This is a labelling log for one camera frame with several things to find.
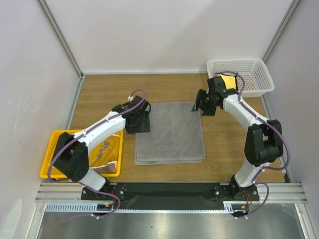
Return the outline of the yellow towel black trim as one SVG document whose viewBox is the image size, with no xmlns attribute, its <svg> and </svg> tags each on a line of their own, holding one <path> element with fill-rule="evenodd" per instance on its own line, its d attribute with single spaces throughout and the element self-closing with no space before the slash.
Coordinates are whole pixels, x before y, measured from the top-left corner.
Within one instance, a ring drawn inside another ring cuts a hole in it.
<svg viewBox="0 0 319 239">
<path fill-rule="evenodd" d="M 235 75 L 227 75 L 224 73 L 216 73 L 214 76 L 221 77 L 227 90 L 238 90 L 237 77 Z"/>
</svg>

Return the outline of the grey towel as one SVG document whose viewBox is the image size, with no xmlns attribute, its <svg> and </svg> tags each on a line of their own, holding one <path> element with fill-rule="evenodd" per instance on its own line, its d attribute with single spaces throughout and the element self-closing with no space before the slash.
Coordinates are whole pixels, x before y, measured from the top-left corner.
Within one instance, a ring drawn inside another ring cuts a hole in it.
<svg viewBox="0 0 319 239">
<path fill-rule="evenodd" d="M 201 163 L 205 158 L 200 111 L 193 102 L 153 103 L 149 133 L 136 135 L 135 165 Z"/>
</svg>

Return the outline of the brown towel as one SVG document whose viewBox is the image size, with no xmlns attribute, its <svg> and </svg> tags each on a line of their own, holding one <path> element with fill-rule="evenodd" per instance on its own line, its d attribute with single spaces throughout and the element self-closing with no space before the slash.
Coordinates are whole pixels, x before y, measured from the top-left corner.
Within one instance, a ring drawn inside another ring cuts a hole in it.
<svg viewBox="0 0 319 239">
<path fill-rule="evenodd" d="M 115 174 L 118 169 L 121 138 L 113 134 L 95 147 L 89 155 L 90 168 L 100 174 Z"/>
</svg>

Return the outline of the white perforated basket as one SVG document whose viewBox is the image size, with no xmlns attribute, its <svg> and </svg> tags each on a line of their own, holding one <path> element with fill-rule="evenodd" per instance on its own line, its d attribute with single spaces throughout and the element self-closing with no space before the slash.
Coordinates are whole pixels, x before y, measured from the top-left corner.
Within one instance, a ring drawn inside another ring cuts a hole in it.
<svg viewBox="0 0 319 239">
<path fill-rule="evenodd" d="M 238 75 L 238 89 L 244 89 L 242 97 L 260 97 L 274 90 L 274 82 L 263 60 L 258 58 L 215 59 L 206 63 L 208 76 L 216 73 Z"/>
</svg>

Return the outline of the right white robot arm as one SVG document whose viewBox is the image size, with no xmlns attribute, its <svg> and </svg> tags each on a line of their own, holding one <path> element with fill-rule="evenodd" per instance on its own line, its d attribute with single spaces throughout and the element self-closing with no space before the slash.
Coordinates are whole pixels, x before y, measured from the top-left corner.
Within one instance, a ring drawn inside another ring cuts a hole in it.
<svg viewBox="0 0 319 239">
<path fill-rule="evenodd" d="M 208 89 L 198 91 L 192 111 L 213 116 L 216 109 L 221 108 L 246 129 L 246 160 L 232 176 L 227 192 L 233 199 L 241 200 L 252 191 L 259 175 L 283 155 L 284 140 L 278 120 L 269 120 L 245 102 L 238 89 L 237 78 L 237 75 L 218 73 L 208 79 Z"/>
</svg>

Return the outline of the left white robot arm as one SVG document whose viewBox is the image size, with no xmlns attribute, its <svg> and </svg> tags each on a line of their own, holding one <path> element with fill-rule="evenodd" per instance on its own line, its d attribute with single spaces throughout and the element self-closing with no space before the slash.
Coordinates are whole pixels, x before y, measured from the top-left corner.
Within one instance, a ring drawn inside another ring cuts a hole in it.
<svg viewBox="0 0 319 239">
<path fill-rule="evenodd" d="M 52 167 L 68 179 L 92 190 L 98 199 L 110 193 L 107 180 L 89 167 L 89 153 L 111 135 L 125 130 L 127 134 L 148 133 L 150 129 L 151 105 L 140 96 L 129 97 L 129 101 L 117 105 L 101 120 L 75 134 L 62 133 L 55 147 L 47 176 L 50 180 Z"/>
</svg>

